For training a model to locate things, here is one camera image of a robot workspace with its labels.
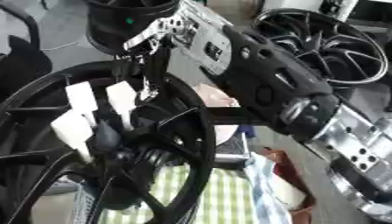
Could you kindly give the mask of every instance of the bolt hole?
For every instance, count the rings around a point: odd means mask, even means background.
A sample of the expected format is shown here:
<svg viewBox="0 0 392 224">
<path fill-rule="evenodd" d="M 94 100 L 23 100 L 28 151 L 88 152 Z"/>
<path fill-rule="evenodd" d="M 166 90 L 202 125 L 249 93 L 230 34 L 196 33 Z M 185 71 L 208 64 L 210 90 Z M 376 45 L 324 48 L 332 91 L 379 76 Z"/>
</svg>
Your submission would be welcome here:
<svg viewBox="0 0 392 224">
<path fill-rule="evenodd" d="M 267 58 L 270 58 L 270 57 L 272 56 L 272 51 L 267 50 L 267 49 L 261 49 L 261 50 L 259 51 L 259 55 L 260 55 L 262 58 L 267 59 Z"/>
<path fill-rule="evenodd" d="M 360 164 L 360 169 L 361 169 L 361 170 L 366 170 L 367 168 L 368 168 L 367 165 L 365 165 L 365 164 Z"/>
<path fill-rule="evenodd" d="M 370 156 L 370 157 L 368 158 L 368 160 L 369 160 L 369 162 L 374 163 L 374 162 L 375 162 L 375 157 L 374 157 L 374 156 Z"/>
</svg>

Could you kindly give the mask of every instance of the gray floor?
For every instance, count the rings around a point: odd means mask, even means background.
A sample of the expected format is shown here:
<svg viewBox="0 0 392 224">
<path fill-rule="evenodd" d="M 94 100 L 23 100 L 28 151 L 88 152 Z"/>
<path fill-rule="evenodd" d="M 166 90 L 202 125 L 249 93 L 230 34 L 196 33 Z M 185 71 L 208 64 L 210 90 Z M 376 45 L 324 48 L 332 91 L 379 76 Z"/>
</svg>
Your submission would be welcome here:
<svg viewBox="0 0 392 224">
<path fill-rule="evenodd" d="M 47 49 L 45 52 L 52 59 L 55 70 L 88 61 L 106 60 L 110 58 L 108 55 L 92 48 L 84 38 L 86 8 L 83 1 L 48 0 L 49 7 L 51 8 L 48 12 L 42 10 L 37 2 L 32 0 L 12 0 L 12 2 L 28 10 L 39 21 L 42 46 L 44 49 Z M 25 29 L 22 24 L 10 17 L 7 17 L 7 21 L 9 24 L 8 31 L 22 36 L 25 35 Z M 73 44 L 55 49 L 58 46 L 69 43 Z M 2 44 L 0 43 L 0 50 L 6 48 Z M 171 70 L 191 85 L 196 85 L 199 82 L 208 82 L 198 71 L 197 67 L 184 58 L 178 58 L 176 64 L 171 64 Z M 382 87 L 371 87 L 361 90 L 355 94 L 355 98 L 357 99 L 356 105 L 365 110 L 371 110 L 372 117 L 376 117 L 381 113 L 382 105 L 385 104 L 385 91 Z M 372 104 L 370 107 L 369 101 L 366 100 L 371 98 L 370 95 L 375 97 L 373 99 L 379 99 L 376 106 Z M 252 143 L 256 148 L 269 146 L 288 152 L 291 159 L 297 165 L 306 184 L 318 199 L 318 204 L 313 211 L 313 223 L 369 223 L 365 216 L 357 212 L 335 191 L 324 174 L 325 164 L 323 161 L 314 157 L 302 146 L 296 144 L 286 136 L 280 136 L 271 132 L 267 128 L 257 128 L 257 139 L 254 139 Z M 41 208 L 41 211 L 45 211 L 46 209 L 47 207 L 44 206 Z"/>
</svg>

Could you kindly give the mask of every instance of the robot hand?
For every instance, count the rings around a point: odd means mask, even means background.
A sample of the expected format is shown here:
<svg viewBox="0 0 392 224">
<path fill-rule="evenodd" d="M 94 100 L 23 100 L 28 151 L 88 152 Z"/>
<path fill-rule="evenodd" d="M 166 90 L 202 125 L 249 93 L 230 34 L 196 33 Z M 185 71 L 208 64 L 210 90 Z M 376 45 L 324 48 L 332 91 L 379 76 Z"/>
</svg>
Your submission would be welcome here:
<svg viewBox="0 0 392 224">
<path fill-rule="evenodd" d="M 392 222 L 390 120 L 372 123 L 283 48 L 252 31 L 237 31 L 192 1 L 183 1 L 176 14 L 156 20 L 124 48 L 149 40 L 154 53 L 168 35 L 242 107 L 329 163 L 327 175 L 357 208 Z"/>
</svg>

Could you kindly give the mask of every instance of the checkered cloth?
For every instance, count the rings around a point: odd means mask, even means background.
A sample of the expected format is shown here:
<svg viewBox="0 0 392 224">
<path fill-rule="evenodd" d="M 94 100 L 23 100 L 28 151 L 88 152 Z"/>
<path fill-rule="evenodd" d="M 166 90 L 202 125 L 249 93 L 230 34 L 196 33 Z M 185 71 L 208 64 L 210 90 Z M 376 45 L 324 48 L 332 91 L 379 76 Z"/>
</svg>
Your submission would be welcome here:
<svg viewBox="0 0 392 224">
<path fill-rule="evenodd" d="M 284 205 L 275 198 L 270 181 L 275 163 L 266 157 L 251 153 L 245 173 L 252 185 L 253 200 L 260 223 L 291 224 L 291 216 Z"/>
<path fill-rule="evenodd" d="M 150 193 L 168 205 L 186 181 L 189 166 L 164 167 L 156 178 Z M 106 210 L 100 224 L 145 223 L 152 211 L 142 203 L 136 209 L 125 211 Z M 201 195 L 194 224 L 256 224 L 256 210 L 252 203 L 249 182 L 243 172 L 214 169 Z"/>
</svg>

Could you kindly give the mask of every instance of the black chair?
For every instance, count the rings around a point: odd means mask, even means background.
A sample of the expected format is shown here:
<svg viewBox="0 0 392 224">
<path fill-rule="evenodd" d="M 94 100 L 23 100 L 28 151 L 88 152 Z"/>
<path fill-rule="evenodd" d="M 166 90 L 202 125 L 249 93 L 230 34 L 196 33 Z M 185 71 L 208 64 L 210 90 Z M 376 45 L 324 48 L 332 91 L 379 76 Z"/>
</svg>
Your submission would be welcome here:
<svg viewBox="0 0 392 224">
<path fill-rule="evenodd" d="M 27 83 L 52 71 L 52 62 L 40 51 L 39 28 L 34 18 L 12 3 L 0 2 L 3 10 L 22 20 L 30 34 L 30 41 L 9 36 L 10 53 L 0 53 L 0 102 Z"/>
</svg>

